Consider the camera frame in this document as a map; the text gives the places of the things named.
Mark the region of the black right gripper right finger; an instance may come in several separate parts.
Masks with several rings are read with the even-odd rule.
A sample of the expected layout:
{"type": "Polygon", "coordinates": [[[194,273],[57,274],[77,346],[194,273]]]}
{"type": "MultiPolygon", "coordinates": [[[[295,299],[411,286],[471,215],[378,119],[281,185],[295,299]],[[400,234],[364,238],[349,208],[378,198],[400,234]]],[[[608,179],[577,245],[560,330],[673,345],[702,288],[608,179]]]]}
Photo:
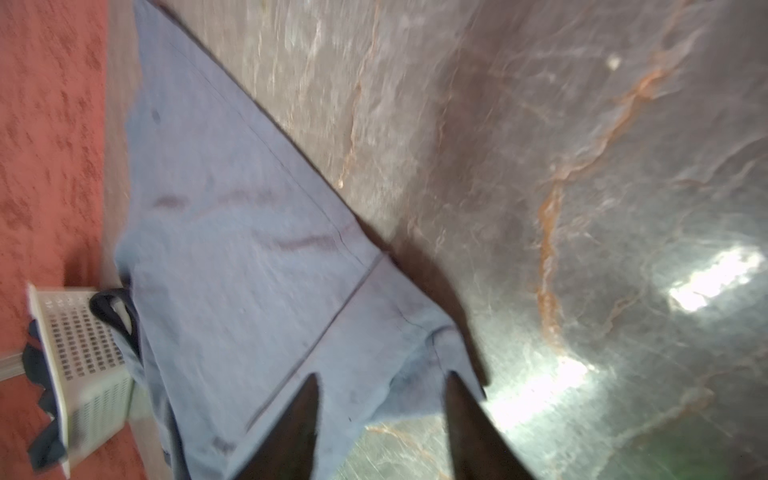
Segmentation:
{"type": "Polygon", "coordinates": [[[446,377],[444,407],[455,479],[534,479],[455,371],[446,377]]]}

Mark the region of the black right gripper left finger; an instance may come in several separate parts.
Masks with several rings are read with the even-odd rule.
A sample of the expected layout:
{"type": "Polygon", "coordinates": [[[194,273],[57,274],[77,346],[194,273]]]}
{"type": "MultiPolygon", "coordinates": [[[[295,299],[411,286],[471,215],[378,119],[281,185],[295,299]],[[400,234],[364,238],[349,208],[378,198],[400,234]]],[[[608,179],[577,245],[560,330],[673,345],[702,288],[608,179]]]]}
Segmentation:
{"type": "Polygon", "coordinates": [[[236,480],[308,480],[314,469],[320,387],[310,374],[236,480]]]}

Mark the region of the grey-blue tank top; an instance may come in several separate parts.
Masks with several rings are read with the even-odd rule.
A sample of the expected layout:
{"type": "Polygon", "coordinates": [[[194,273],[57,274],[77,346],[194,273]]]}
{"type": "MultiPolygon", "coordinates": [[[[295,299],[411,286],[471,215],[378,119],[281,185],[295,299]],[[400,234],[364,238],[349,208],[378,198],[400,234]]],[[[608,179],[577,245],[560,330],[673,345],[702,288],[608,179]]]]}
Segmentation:
{"type": "Polygon", "coordinates": [[[133,12],[141,82],[115,263],[138,317],[128,365],[172,475],[233,478],[309,375],[317,479],[367,425],[437,413],[451,372],[482,398],[449,315],[190,35],[150,2],[133,12]]]}

